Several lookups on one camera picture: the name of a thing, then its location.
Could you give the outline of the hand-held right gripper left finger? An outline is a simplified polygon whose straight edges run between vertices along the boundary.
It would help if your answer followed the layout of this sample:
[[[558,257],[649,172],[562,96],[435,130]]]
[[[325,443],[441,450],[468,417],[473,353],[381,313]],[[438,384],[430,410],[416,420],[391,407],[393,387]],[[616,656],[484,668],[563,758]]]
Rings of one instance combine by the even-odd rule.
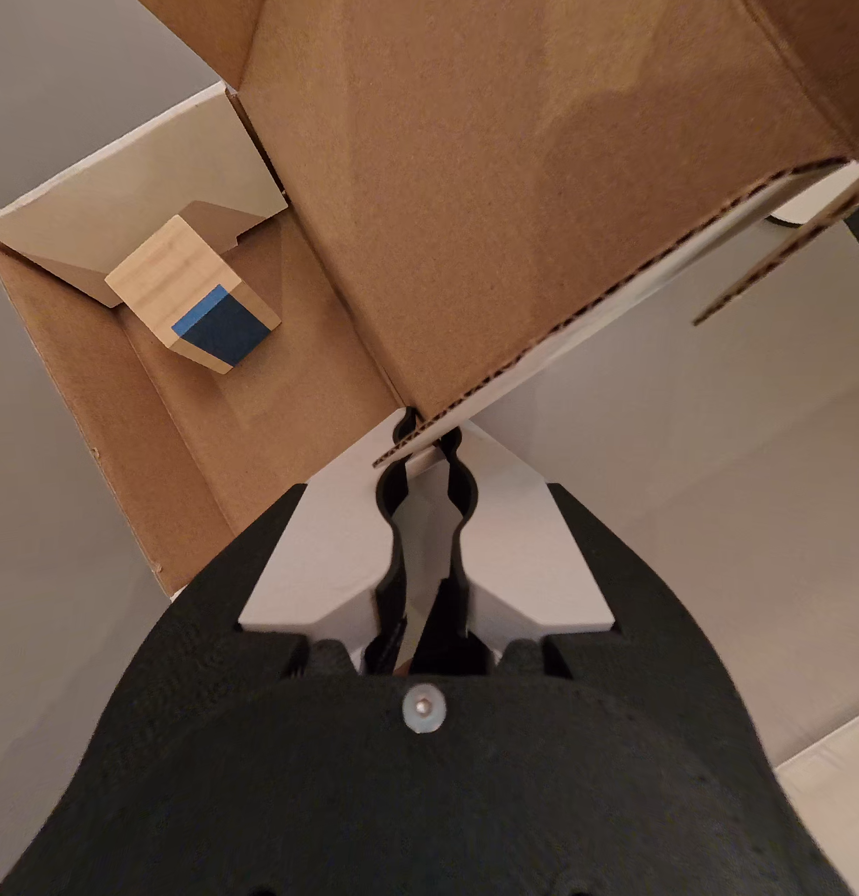
[[[394,411],[311,477],[244,605],[243,630],[338,641],[356,668],[395,667],[407,575],[393,516],[408,475],[406,460],[373,460],[410,432],[411,411]]]

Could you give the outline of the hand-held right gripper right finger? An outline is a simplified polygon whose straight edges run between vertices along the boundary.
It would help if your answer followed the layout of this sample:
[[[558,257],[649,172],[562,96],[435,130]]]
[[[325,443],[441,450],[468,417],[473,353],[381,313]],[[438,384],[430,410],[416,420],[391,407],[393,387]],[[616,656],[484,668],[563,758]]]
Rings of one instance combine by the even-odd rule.
[[[609,632],[614,614],[544,477],[470,422],[439,447],[461,514],[450,567],[456,632],[495,659],[515,641]]]

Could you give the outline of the blue faced wooden cube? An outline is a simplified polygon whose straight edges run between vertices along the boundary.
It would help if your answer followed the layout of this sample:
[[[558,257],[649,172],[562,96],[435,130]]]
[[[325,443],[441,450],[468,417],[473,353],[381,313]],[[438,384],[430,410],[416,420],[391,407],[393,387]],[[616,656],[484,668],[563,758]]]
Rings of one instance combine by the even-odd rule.
[[[178,214],[105,280],[165,348],[220,375],[280,326],[279,315]]]

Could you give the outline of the white cardboard box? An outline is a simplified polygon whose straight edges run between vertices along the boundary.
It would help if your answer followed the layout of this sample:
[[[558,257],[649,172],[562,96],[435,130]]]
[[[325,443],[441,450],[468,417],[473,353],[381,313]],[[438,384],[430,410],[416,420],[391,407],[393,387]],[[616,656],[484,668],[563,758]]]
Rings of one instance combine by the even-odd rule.
[[[0,211],[0,281],[168,596],[396,409],[427,442],[859,162],[859,2],[142,6],[227,124],[190,98]],[[225,374],[106,281],[174,215],[281,315]]]

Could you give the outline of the clear plastic bin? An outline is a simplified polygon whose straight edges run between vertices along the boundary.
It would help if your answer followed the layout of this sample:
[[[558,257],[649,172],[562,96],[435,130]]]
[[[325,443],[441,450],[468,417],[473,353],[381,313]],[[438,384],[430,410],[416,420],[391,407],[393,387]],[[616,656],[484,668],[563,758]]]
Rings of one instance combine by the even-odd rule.
[[[809,832],[859,894],[859,716],[775,773]]]

